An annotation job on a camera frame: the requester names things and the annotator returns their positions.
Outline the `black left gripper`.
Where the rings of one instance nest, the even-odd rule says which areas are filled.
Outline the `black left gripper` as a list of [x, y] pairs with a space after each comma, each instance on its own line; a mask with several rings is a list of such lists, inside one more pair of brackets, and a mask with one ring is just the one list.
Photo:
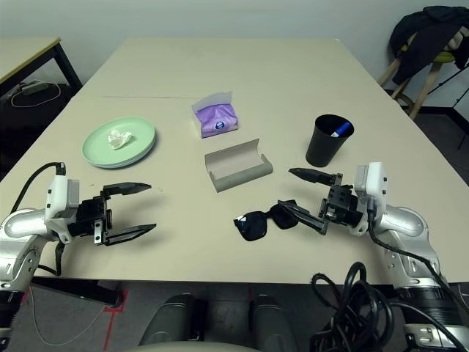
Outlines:
[[77, 209], [75, 221], [69, 225], [69, 233], [73, 237], [92, 236], [96, 245], [113, 246], [132, 241], [153, 230], [157, 224], [142, 224], [128, 227], [117, 233], [110, 234], [112, 229], [112, 210], [108, 209], [107, 201], [112, 195], [130, 195], [151, 189], [146, 183], [124, 182], [106, 185], [102, 196], [84, 200]]

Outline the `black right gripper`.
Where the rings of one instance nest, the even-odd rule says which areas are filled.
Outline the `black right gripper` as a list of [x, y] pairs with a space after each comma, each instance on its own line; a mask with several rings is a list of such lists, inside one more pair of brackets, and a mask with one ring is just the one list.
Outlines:
[[358, 197], [352, 194], [353, 186], [341, 185], [341, 174], [328, 174], [316, 169], [291, 168], [289, 173], [310, 183], [320, 183], [331, 186], [328, 196], [322, 200], [319, 218], [313, 216], [308, 210], [292, 202], [278, 201], [285, 211], [294, 216], [300, 223], [325, 235], [328, 223], [356, 227], [362, 219], [363, 213], [358, 211]]

